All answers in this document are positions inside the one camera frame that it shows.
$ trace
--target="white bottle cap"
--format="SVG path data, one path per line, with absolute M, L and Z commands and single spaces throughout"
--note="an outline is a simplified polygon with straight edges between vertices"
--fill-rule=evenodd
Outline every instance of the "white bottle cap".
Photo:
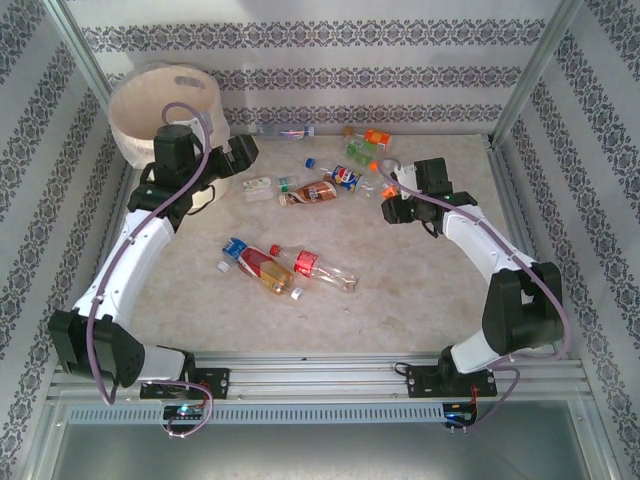
M 218 263 L 218 270 L 220 270 L 222 273 L 227 273 L 230 268 L 231 268 L 231 265 L 229 265 L 225 261 L 221 261 L 220 263 Z
M 294 300 L 297 300 L 298 298 L 300 298 L 300 295 L 302 295 L 303 292 L 304 290 L 302 290 L 300 287 L 296 287 L 291 292 L 291 298 L 293 298 Z

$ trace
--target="striped wall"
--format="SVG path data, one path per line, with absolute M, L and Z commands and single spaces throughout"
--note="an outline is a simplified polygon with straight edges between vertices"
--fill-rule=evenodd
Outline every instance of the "striped wall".
M 640 16 L 587 1 L 502 146 L 623 478 L 640 478 Z
M 558 0 L 401 4 L 67 1 L 112 83 L 152 61 L 194 64 L 218 79 L 234 132 L 489 133 Z
M 0 6 L 0 479 L 29 452 L 52 368 L 46 331 L 91 281 L 125 162 L 37 0 Z

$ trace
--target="trash item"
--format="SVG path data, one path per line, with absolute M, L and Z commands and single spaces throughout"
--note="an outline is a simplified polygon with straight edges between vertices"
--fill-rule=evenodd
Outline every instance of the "trash item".
M 279 196 L 280 205 L 295 205 L 296 203 L 319 203 L 338 198 L 338 192 L 333 183 L 328 180 L 313 182 L 299 188 L 295 192 L 282 193 Z
M 249 245 L 256 243 L 262 233 L 262 225 L 256 219 L 244 222 L 238 232 L 229 238 L 222 247 L 222 260 L 218 263 L 218 270 L 227 273 L 229 269 L 238 263 L 238 258 Z
M 247 247 L 238 258 L 238 267 L 276 295 L 288 293 L 298 300 L 303 290 L 295 285 L 293 273 L 257 247 Z
M 374 161 L 380 151 L 373 143 L 366 142 L 363 138 L 355 136 L 347 145 L 347 157 L 353 158 L 362 165 L 369 165 Z
M 345 143 L 349 144 L 353 140 L 361 139 L 365 142 L 373 144 L 376 149 L 381 150 L 385 153 L 389 153 L 391 151 L 391 140 L 393 139 L 393 135 L 390 133 L 382 132 L 380 130 L 375 130 L 373 128 L 354 128 L 354 127 L 344 127 L 342 131 L 342 136 L 345 139 Z
M 382 178 L 369 180 L 355 170 L 336 165 L 332 162 L 308 158 L 307 161 L 304 162 L 304 166 L 310 170 L 321 172 L 325 180 L 331 180 L 336 185 L 346 188 L 360 197 L 382 197 L 386 199 L 397 195 L 397 189 L 393 185 L 387 184 Z
M 355 292 L 358 277 L 353 272 L 336 267 L 303 246 L 271 245 L 269 253 L 285 267 L 305 277 L 322 280 L 343 293 Z
M 315 128 L 304 124 L 256 125 L 256 129 L 257 136 L 274 140 L 300 140 L 315 135 Z
M 254 177 L 242 182 L 244 199 L 251 202 L 270 200 L 276 194 L 287 193 L 296 189 L 296 177 Z

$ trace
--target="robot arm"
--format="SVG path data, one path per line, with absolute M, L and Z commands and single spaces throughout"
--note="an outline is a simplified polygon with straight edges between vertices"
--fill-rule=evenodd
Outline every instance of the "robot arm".
M 198 181 L 137 234 L 109 277 L 97 309 L 93 339 L 101 373 L 116 385 L 126 388 L 136 381 L 193 380 L 195 363 L 192 354 L 142 345 L 127 329 L 138 293 L 156 258 L 192 207 L 192 195 L 212 188 L 210 184 L 217 178 L 246 170 L 258 155 L 258 149 L 248 135 L 230 139 L 229 146 L 227 152 L 222 147 L 212 150 Z M 194 175 L 202 161 L 202 155 L 198 155 L 196 150 L 201 148 L 198 138 L 188 126 L 166 125 L 158 130 L 154 139 L 155 162 L 145 168 L 140 185 L 131 195 L 129 213 L 107 261 L 71 311 L 57 310 L 49 320 L 51 338 L 67 373 L 92 377 L 85 335 L 98 285 L 131 232 Z
M 513 261 L 524 265 L 561 298 L 558 268 L 536 263 L 504 238 L 486 219 L 467 192 L 453 192 L 443 158 L 396 168 L 402 185 L 458 207 L 477 217 L 513 255 L 507 255 L 495 238 L 463 214 L 403 193 L 385 200 L 382 211 L 389 223 L 421 221 L 434 237 L 444 234 L 469 257 L 489 284 L 482 316 L 482 329 L 467 340 L 447 347 L 439 365 L 446 376 L 466 375 L 487 368 L 499 358 L 524 348 L 537 348 L 562 338 L 564 329 L 555 308 L 540 289 Z

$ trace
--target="metal base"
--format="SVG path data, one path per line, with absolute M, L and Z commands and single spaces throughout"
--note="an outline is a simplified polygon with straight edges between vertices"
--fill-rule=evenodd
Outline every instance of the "metal base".
M 193 383 L 203 383 L 216 400 L 226 400 L 229 392 L 228 368 L 196 368 Z M 141 400 L 204 400 L 200 390 L 165 385 L 146 385 L 140 387 Z
M 444 384 L 438 367 L 410 366 L 406 371 L 409 398 L 470 397 L 471 389 L 477 389 L 478 397 L 498 395 L 496 380 L 488 370 L 458 375 L 455 382 Z

